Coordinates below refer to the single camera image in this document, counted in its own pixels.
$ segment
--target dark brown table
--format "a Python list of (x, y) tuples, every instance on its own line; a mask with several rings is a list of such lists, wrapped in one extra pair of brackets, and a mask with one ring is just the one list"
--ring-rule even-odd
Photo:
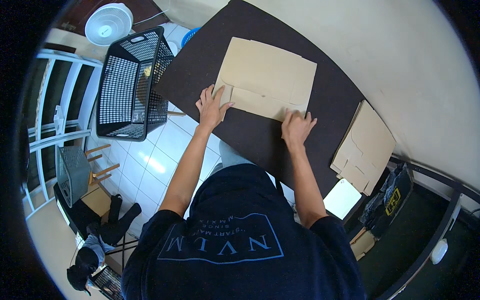
[[(305, 147), (320, 192), (326, 196), (338, 181), (330, 169), (333, 155), (365, 97), (325, 53), (279, 19), (241, 0), (230, 1), (178, 53), (155, 90), (198, 121), (195, 102), (203, 88), (215, 83), (233, 36), (273, 45), (317, 63), (308, 111), (318, 123)], [(280, 126), (276, 120), (231, 108), (214, 134), (293, 188)]]

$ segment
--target white cable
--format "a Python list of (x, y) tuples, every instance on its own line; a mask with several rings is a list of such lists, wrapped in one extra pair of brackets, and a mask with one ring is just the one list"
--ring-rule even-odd
[(159, 12), (159, 13), (157, 13), (156, 15), (154, 15), (153, 17), (150, 17), (150, 18), (145, 19), (145, 20), (143, 20), (143, 21), (140, 21), (140, 22), (137, 22), (137, 23), (133, 23), (132, 25), (137, 25), (137, 24), (143, 23), (143, 22), (145, 22), (145, 21), (148, 21), (148, 20), (151, 20), (151, 19), (155, 18), (156, 16), (159, 16), (159, 15), (163, 14), (164, 12), (167, 12), (167, 11), (170, 9), (171, 5), (172, 5), (172, 0), (169, 0), (169, 1), (168, 1), (168, 9), (167, 9), (167, 10), (164, 10), (164, 11), (162, 11), (162, 12)]

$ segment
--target white electric fan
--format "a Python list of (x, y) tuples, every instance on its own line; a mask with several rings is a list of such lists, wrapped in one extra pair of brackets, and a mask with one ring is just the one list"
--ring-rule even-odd
[(85, 36), (95, 45), (110, 46), (130, 33), (132, 23), (133, 14), (125, 4), (106, 4), (88, 18)]

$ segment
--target blue basket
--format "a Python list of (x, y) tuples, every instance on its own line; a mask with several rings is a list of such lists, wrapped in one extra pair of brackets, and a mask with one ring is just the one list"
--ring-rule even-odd
[(181, 47), (183, 48), (185, 44), (192, 38), (192, 36), (200, 29), (200, 27), (190, 30), (182, 39)]

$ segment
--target navy t-shirt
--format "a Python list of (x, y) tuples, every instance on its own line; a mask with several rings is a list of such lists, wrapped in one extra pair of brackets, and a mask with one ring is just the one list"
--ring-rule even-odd
[(225, 168), (198, 189), (190, 216), (145, 223), (122, 275), (125, 299), (365, 299), (357, 261), (333, 217), (310, 229), (268, 175)]

